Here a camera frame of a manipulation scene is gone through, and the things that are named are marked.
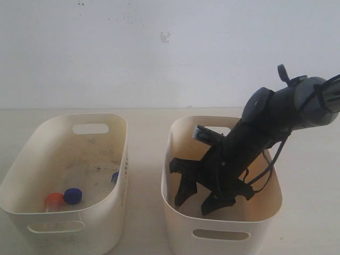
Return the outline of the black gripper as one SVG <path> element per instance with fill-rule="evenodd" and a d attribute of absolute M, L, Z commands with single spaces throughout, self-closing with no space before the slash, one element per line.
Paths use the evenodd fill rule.
<path fill-rule="evenodd" d="M 211 191 L 201 205 L 203 216 L 233 206 L 236 196 L 244 196 L 247 200 L 254 196 L 251 185 L 239 179 L 244 167 L 234 167 L 223 157 L 217 145 L 211 146 L 201 160 L 173 158 L 169 171 L 181 174 L 174 200 L 176 207 L 180 207 L 197 193 L 198 183 Z"/>

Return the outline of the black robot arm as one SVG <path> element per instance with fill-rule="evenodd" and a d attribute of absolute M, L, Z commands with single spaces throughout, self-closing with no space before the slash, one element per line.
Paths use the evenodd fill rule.
<path fill-rule="evenodd" d="M 251 199 L 259 177 L 245 178 L 260 154 L 277 143 L 283 146 L 293 131 L 328 125 L 338 114 L 338 76 L 298 77 L 279 91 L 260 88 L 227 135 L 203 125 L 195 127 L 193 138 L 209 146 L 201 159 L 171 160 L 170 172 L 181 175 L 175 206 L 196 194 L 198 185 L 210 191 L 201 205 L 203 215 L 234 205 L 237 196 Z"/>

